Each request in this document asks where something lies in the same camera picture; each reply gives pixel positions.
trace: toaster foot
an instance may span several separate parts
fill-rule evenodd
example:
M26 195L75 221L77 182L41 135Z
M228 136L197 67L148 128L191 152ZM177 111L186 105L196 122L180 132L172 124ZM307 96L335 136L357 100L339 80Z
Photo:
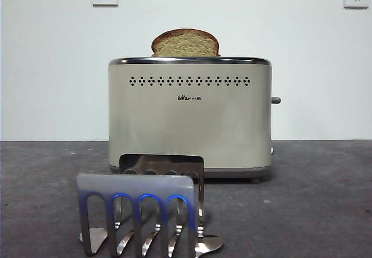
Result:
M251 183L253 183L253 184L260 183L260 178L251 178Z

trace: toaster lever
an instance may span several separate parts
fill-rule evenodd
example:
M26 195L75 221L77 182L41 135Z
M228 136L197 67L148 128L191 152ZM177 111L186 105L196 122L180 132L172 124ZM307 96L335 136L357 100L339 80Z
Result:
M279 104L280 102L280 97L271 97L271 104Z

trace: dark gray table surface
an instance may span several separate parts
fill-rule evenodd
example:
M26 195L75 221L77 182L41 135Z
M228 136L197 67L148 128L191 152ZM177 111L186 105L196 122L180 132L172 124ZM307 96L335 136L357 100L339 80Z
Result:
M1 143L1 257L85 257L74 178L110 173L107 146ZM205 257L372 257L372 141L273 146L261 183L206 181L206 234L224 247ZM109 257L107 247L95 257Z

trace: toaster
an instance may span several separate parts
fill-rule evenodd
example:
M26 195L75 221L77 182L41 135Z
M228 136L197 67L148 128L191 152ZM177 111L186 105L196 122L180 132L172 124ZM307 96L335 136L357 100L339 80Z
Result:
M271 165L271 63L259 58L121 58L109 63L109 165L143 155L204 163L207 178Z

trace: toast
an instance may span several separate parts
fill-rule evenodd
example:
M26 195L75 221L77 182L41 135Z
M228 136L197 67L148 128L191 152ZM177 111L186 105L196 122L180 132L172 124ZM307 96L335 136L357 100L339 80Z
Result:
M211 57L219 56L217 39L202 30L180 28L167 31L152 41L152 56Z

